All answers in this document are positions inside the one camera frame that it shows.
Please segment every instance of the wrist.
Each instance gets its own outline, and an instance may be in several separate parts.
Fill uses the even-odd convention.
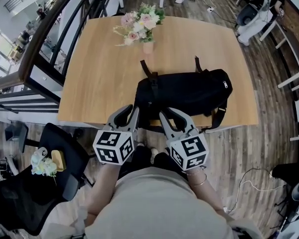
[[[186,174],[191,176],[191,175],[195,175],[195,174],[198,174],[198,173],[201,173],[203,174],[204,173],[204,168],[202,166],[197,166],[195,168],[192,168],[192,169],[189,169],[186,171]]]

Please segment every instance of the black office chair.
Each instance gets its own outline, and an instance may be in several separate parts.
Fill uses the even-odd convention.
[[[68,133],[48,123],[41,135],[39,147],[48,153],[61,150],[66,169],[54,178],[32,175],[31,166],[7,180],[0,181],[0,223],[9,231],[24,229],[37,236],[49,213],[62,202],[71,201],[85,183],[84,175],[91,157]]]
[[[39,142],[30,140],[27,138],[29,128],[21,123],[20,125],[10,125],[5,130],[5,140],[6,141],[18,141],[19,150],[24,153],[24,148],[26,145],[39,147]]]

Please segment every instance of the black bag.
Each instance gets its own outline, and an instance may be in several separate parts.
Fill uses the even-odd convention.
[[[141,61],[148,78],[139,82],[135,96],[135,106],[140,108],[139,127],[153,130],[149,120],[158,120],[159,112],[166,112],[164,109],[167,107],[179,109],[190,116],[204,114],[207,117],[218,108],[212,118],[212,127],[208,129],[221,124],[227,99],[233,91],[231,82],[224,70],[203,71],[198,57],[195,57],[195,63],[196,72],[158,76],[156,72],[149,71],[144,60]]]

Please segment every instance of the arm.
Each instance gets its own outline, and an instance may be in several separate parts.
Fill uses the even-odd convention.
[[[206,174],[203,170],[201,170],[201,167],[196,167],[188,170],[187,178],[191,189],[193,190],[198,199],[210,204],[210,206],[216,211],[216,213],[220,216],[223,216],[227,221],[233,220],[233,218],[231,218],[228,214],[224,212],[223,204],[220,197],[213,189],[213,187],[210,185],[209,181],[206,179]]]
[[[280,17],[283,16],[283,15],[281,14],[280,10],[279,10],[279,8],[280,8],[280,6],[281,6],[282,4],[283,4],[283,3],[280,2],[280,1],[277,1],[277,2],[275,3],[275,10],[276,10],[276,12],[278,13],[278,15],[279,15]]]
[[[88,217],[85,226],[93,224],[102,209],[112,199],[121,166],[105,164],[101,167],[98,180],[94,184],[87,203]]]

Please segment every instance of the bracelet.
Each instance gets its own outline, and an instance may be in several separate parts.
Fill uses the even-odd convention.
[[[207,174],[205,174],[205,175],[206,175],[206,178],[205,178],[205,180],[202,183],[194,184],[194,185],[192,185],[192,187],[198,187],[200,185],[203,185],[205,183],[205,181],[207,181]]]
[[[197,172],[195,172],[195,173],[186,173],[186,175],[187,176],[193,176],[193,175],[198,174],[201,170],[204,170],[204,168],[202,166],[200,167],[200,170],[198,170]]]

